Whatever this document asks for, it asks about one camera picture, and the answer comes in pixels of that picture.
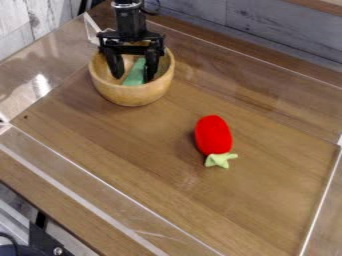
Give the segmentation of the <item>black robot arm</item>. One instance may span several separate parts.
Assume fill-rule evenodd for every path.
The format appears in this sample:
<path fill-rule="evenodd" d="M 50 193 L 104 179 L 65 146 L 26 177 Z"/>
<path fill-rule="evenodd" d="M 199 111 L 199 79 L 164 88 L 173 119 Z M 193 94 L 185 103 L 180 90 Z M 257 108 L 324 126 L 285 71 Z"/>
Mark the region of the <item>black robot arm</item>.
<path fill-rule="evenodd" d="M 116 29 L 96 34 L 98 52 L 104 55 L 110 75 L 124 75 L 124 55 L 144 57 L 143 81 L 149 82 L 157 72 L 159 59 L 165 54 L 164 37 L 147 29 L 144 0 L 112 0 Z"/>

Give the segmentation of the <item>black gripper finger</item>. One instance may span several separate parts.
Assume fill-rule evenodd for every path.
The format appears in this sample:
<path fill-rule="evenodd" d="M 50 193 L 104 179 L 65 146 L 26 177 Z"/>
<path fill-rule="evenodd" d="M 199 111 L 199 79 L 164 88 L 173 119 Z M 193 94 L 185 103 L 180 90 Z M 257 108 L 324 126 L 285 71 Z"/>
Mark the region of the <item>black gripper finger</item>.
<path fill-rule="evenodd" d="M 149 82 L 153 79 L 159 66 L 159 53 L 156 50 L 149 49 L 145 52 L 145 65 L 144 65 L 144 81 Z"/>
<path fill-rule="evenodd" d="M 112 76 L 116 79 L 120 79 L 124 74 L 124 61 L 121 55 L 106 51 L 104 56 Z"/>

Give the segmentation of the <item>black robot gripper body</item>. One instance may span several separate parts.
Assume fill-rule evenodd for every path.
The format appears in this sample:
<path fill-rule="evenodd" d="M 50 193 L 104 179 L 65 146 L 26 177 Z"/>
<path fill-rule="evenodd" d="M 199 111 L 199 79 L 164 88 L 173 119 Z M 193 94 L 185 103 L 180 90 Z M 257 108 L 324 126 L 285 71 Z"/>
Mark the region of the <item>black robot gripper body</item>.
<path fill-rule="evenodd" d="M 120 34 L 117 31 L 101 31 L 96 34 L 98 39 L 98 52 L 108 56 L 121 54 L 144 55 L 148 50 L 165 54 L 164 36 L 159 33 L 144 31 L 137 37 Z"/>

